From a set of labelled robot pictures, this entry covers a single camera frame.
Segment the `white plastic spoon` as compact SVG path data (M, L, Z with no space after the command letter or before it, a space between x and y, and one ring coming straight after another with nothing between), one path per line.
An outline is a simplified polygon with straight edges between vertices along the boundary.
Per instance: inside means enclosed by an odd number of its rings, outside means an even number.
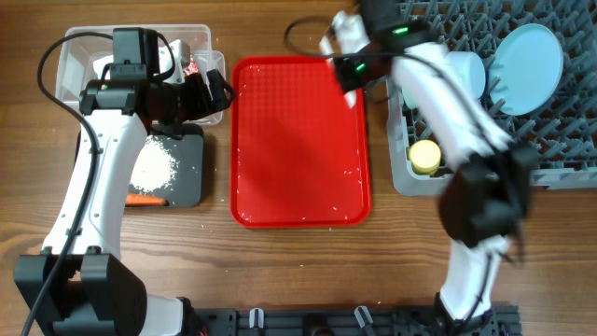
M349 91L344 94L344 99L350 108L354 108L357 101L356 91Z

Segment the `red snack wrapper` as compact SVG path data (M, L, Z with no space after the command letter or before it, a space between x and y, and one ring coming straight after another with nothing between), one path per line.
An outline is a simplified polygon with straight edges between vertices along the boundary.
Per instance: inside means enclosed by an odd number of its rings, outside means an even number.
M186 77L200 72L200 70L193 58L190 59L189 65L186 68L184 68L183 71L184 71Z

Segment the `white rice pile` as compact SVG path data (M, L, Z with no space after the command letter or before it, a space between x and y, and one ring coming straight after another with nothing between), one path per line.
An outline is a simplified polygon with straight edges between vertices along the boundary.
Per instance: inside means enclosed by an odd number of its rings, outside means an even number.
M142 194L170 187L178 160L157 136L149 136L134 165L131 186Z

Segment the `orange carrot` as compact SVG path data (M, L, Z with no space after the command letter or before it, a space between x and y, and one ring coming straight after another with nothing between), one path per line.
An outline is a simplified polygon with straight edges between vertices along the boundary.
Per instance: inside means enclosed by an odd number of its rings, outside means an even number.
M163 207L169 202L161 197L129 193L126 198L126 207Z

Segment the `yellow cup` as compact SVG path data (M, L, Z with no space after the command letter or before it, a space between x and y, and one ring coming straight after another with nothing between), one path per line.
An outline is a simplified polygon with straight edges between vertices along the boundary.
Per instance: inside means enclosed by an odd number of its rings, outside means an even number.
M441 162L441 150L431 140L420 140L410 146L408 159L417 175L433 175Z

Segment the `small blue bowl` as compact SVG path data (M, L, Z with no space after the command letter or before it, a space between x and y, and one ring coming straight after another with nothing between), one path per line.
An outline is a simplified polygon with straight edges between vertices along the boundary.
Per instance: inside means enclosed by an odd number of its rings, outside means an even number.
M486 86L486 72L480 56L474 52L450 51L447 60L463 85L479 100Z

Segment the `light blue plate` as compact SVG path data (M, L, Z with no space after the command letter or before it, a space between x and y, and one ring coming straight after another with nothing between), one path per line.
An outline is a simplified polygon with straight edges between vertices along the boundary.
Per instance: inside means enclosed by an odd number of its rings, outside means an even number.
M488 93L509 116L526 115L543 105L562 78L562 46L549 28L528 23L508 34L488 68Z

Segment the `green bowl with rice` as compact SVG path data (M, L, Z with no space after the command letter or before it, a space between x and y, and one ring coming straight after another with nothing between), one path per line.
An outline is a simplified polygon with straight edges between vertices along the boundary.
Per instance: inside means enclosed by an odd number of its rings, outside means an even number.
M420 106L420 104L415 95L417 91L416 87L403 86L401 90L404 104L406 105L406 107L409 109L417 109Z

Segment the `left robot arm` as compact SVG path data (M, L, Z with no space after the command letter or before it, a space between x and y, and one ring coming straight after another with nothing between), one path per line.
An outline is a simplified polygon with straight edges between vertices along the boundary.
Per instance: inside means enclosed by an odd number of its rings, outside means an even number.
M18 258L14 281L29 307L22 327L47 335L204 335L187 298L164 298L120 259L120 227L137 158L155 122L180 124L228 109L220 72L171 82L166 38L141 27L110 35L113 60L79 95L79 146L62 209L41 250Z

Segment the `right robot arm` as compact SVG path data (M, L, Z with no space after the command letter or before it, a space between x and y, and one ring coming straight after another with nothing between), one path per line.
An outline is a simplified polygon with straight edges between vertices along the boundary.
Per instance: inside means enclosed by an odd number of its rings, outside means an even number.
M330 30L340 46L332 64L341 88L354 91L386 77L406 89L453 172L438 203L451 252L435 330L459 335L489 325L500 263L511 243L523 242L535 152L460 82L428 22L402 21L390 1L361 1L355 14L336 14Z

